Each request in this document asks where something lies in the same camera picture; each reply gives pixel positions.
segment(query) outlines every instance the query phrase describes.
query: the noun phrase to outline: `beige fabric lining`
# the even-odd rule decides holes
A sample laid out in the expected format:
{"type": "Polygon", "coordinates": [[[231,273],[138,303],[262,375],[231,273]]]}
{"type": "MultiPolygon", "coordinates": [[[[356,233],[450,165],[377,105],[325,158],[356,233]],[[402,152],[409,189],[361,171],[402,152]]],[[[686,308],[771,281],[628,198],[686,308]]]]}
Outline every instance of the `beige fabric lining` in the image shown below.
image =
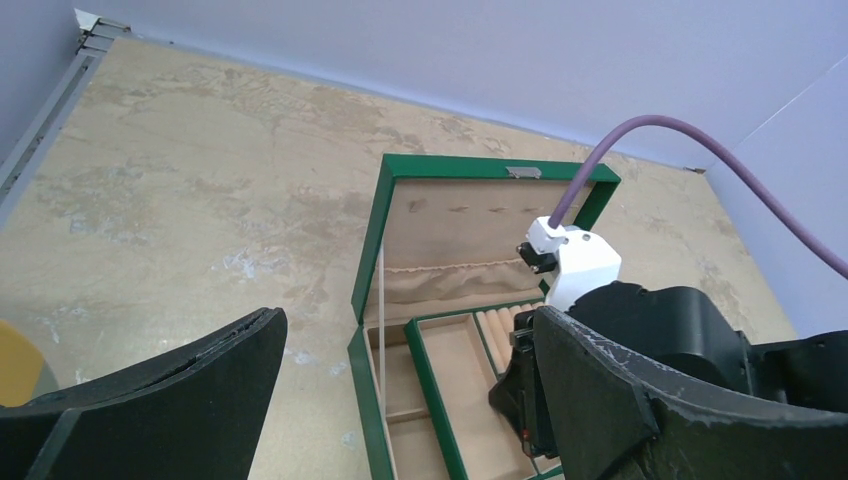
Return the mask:
{"type": "MultiPolygon", "coordinates": [[[[540,278],[515,247],[568,183],[398,181],[383,235],[387,322],[540,296],[540,278]]],[[[565,224],[573,223],[593,186],[581,190],[565,224]]],[[[377,321],[377,287],[374,275],[366,324],[377,321]]]]}
{"type": "MultiPolygon", "coordinates": [[[[448,480],[449,476],[427,411],[412,352],[401,325],[386,328],[386,442],[398,480],[448,480]]],[[[366,330],[374,391],[380,395],[376,328],[366,330]]]]}

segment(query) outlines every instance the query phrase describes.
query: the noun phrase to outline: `wall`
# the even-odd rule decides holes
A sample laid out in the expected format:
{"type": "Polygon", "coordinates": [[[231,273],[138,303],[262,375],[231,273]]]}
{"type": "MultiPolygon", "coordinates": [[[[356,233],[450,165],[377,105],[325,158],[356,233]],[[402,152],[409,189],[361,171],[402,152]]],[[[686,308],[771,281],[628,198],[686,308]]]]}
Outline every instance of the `wall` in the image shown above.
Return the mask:
{"type": "MultiPolygon", "coordinates": [[[[805,226],[848,258],[848,59],[735,149],[805,226]]],[[[848,281],[807,250],[723,165],[707,172],[802,336],[848,329],[848,281]]]]}
{"type": "Polygon", "coordinates": [[[14,148],[70,65],[79,27],[70,0],[2,2],[0,163],[14,148]]]}
{"type": "MultiPolygon", "coordinates": [[[[802,156],[808,140],[789,130],[829,108],[826,92],[802,102],[808,111],[769,122],[786,126],[758,130],[848,54],[843,0],[76,1],[179,46],[583,143],[634,115],[677,116],[739,147],[796,215],[831,246],[845,244],[844,230],[820,216],[841,213],[836,190],[781,188],[810,158],[802,156]]],[[[821,169],[836,172],[830,180],[800,178],[844,181],[845,146],[819,147],[821,169]]],[[[677,166],[716,162],[656,129],[634,132],[618,149],[677,166]]],[[[834,325],[808,308],[838,312],[844,281],[811,261],[720,166],[709,178],[799,331],[834,325]]]]}

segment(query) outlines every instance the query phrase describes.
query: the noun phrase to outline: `box compartment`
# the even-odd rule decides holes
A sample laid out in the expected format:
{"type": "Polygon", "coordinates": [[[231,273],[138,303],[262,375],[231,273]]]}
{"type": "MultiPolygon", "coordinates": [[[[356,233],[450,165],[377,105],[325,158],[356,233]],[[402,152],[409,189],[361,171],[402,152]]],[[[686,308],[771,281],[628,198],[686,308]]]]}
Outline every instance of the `box compartment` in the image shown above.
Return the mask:
{"type": "MultiPolygon", "coordinates": [[[[363,425],[372,424],[371,437],[379,435],[385,444],[385,460],[391,478],[398,480],[447,480],[447,470],[442,457],[436,432],[433,427],[427,402],[415,373],[412,353],[403,334],[403,325],[388,326],[385,330],[386,349],[386,420],[380,420],[380,355],[378,349],[379,331],[376,327],[366,327],[354,336],[351,342],[351,367],[357,387],[360,391],[374,393],[374,407],[371,415],[360,408],[363,425]],[[356,343],[361,342],[363,355],[356,352],[356,343]]],[[[369,457],[375,447],[369,446],[369,457]]],[[[369,458],[372,463],[381,463],[380,459],[369,458]]]]}
{"type": "Polygon", "coordinates": [[[512,428],[488,403],[509,364],[515,314],[539,304],[415,319],[406,327],[427,403],[437,413],[442,451],[469,480],[549,478],[556,459],[530,459],[512,428]]]}

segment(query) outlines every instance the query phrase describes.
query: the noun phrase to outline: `green box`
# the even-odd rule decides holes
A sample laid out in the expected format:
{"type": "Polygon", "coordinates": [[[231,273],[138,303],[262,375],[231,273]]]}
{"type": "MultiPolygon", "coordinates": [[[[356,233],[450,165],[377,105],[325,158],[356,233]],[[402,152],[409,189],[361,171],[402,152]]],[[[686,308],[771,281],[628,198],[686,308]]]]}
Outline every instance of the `green box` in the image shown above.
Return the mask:
{"type": "MultiPolygon", "coordinates": [[[[520,454],[514,434],[493,442],[467,440],[468,432],[491,430],[493,422],[502,420],[493,419],[493,411],[485,411],[488,405],[470,410],[488,413],[480,416],[485,425],[469,423],[473,415],[463,415],[459,422],[456,413],[452,422],[451,412],[455,405],[480,404],[479,394],[485,388],[480,382],[491,382],[498,374],[498,352],[502,367],[503,348],[496,351],[496,341],[503,347],[503,338],[484,332],[487,324],[497,326],[486,323],[491,315],[487,317],[485,312],[492,311],[493,305],[530,308],[534,299],[543,296],[539,277],[523,264],[515,247],[524,241],[535,218],[553,210],[579,167],[577,163],[533,160],[383,157],[351,299],[359,328],[348,347],[373,478],[493,478],[492,472],[484,472],[489,466],[474,467],[479,462],[463,459],[463,451],[474,458],[487,454],[501,458],[503,455],[495,453],[498,449],[520,454]],[[379,400],[375,275],[381,246],[385,420],[379,400]],[[468,360],[457,364],[462,367],[457,372],[479,375],[474,377],[476,390],[468,390],[463,382],[447,380],[456,388],[445,383],[452,372],[445,365],[451,364],[445,363],[446,354],[428,357],[428,351],[436,348],[429,346],[429,335],[443,339],[444,345],[457,346],[458,358],[468,360]],[[466,391],[474,395],[462,396],[466,391]],[[443,398],[448,394],[453,397],[443,398]],[[477,444],[491,444],[492,450],[487,453],[467,447],[477,444]]],[[[591,229],[619,182],[607,166],[597,167],[565,223],[591,229]]],[[[541,463],[538,472],[528,463],[529,475],[524,475],[524,466],[519,468],[516,480],[559,473],[555,464],[541,463]]],[[[506,472],[497,478],[511,475],[506,472]]]]}

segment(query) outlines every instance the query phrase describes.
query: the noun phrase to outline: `box lid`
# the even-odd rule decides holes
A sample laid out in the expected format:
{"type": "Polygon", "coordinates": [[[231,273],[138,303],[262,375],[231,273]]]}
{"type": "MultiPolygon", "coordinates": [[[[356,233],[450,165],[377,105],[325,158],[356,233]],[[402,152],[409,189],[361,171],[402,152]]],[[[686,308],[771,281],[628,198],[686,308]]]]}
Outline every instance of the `box lid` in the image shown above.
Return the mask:
{"type": "MultiPolygon", "coordinates": [[[[385,154],[351,298],[358,323],[376,320],[381,242],[387,320],[467,308],[461,298],[485,305],[538,297],[540,279],[515,247],[535,218],[553,211],[579,167],[385,154]]],[[[620,181],[598,165],[563,223],[591,229],[620,181]]]]}

